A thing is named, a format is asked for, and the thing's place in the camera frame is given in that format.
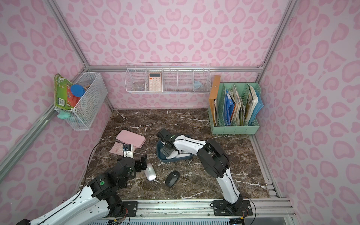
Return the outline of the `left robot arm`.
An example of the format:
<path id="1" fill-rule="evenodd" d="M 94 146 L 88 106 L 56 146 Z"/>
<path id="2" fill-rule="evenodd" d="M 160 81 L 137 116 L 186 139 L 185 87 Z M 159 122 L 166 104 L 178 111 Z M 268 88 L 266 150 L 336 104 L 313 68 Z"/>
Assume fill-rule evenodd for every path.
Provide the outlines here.
<path id="1" fill-rule="evenodd" d="M 97 175 L 73 197 L 36 219 L 23 219 L 19 225 L 87 225 L 100 218 L 125 218 L 134 206 L 126 206 L 117 191 L 147 168 L 147 156 L 124 157 Z"/>

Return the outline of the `black Lecoo mouse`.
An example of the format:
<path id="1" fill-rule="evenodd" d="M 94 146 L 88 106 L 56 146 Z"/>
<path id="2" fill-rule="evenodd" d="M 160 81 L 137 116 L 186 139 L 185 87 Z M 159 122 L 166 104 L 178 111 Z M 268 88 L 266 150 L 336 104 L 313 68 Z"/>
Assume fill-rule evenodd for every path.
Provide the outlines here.
<path id="1" fill-rule="evenodd" d="M 165 180 L 166 186 L 168 186 L 169 188 L 173 187 L 179 178 L 180 173 L 178 171 L 172 171 Z"/>

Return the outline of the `silver mouse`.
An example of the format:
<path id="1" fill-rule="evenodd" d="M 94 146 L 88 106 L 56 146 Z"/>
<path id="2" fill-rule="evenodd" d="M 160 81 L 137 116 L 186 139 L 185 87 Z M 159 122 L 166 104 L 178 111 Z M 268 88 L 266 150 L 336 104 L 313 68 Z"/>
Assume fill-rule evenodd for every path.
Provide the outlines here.
<path id="1" fill-rule="evenodd" d="M 147 164 L 144 174 L 145 174 L 147 180 L 150 182 L 155 180 L 157 177 L 156 172 L 155 172 L 152 164 L 150 164 L 150 163 Z"/>

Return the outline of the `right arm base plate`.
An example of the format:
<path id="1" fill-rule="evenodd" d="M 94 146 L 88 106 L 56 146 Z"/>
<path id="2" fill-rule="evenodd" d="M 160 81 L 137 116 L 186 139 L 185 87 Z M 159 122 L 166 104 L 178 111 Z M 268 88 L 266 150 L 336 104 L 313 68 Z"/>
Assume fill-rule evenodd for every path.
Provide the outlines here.
<path id="1" fill-rule="evenodd" d="M 215 200 L 210 203 L 215 216 L 252 216 L 253 211 L 249 200 L 240 200 L 230 204 L 225 200 Z"/>

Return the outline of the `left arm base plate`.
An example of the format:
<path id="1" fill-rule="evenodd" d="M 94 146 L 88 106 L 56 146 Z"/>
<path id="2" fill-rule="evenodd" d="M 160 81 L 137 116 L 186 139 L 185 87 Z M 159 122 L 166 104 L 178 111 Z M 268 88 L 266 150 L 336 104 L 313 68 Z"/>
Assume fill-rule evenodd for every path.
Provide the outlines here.
<path id="1" fill-rule="evenodd" d="M 123 218 L 125 216 L 135 217 L 137 215 L 139 202 L 125 201 L 109 206 L 108 218 Z"/>

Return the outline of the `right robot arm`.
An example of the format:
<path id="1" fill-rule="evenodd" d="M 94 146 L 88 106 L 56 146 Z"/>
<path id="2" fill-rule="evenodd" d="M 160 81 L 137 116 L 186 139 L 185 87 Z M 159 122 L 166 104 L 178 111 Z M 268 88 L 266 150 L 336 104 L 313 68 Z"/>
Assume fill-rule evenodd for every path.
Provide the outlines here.
<path id="1" fill-rule="evenodd" d="M 183 151 L 196 155 L 205 171 L 218 181 L 223 193 L 223 199 L 227 202 L 225 207 L 234 212 L 240 209 L 243 196 L 232 179 L 229 156 L 216 140 L 200 141 L 185 135 L 173 135 L 164 128 L 157 133 L 157 137 L 166 151 L 170 153 L 179 154 Z"/>

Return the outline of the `teal storage box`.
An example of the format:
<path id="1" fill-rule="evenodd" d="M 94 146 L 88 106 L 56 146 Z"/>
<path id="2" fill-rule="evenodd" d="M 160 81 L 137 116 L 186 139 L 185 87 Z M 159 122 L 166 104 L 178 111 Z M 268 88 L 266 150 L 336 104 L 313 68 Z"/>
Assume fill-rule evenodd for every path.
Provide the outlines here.
<path id="1" fill-rule="evenodd" d="M 157 157 L 163 163 L 171 163 L 193 158 L 194 155 L 186 151 L 180 151 L 180 153 L 178 151 L 173 151 L 171 155 L 167 157 L 160 151 L 164 145 L 159 135 L 157 135 L 157 138 L 159 139 L 157 143 Z"/>

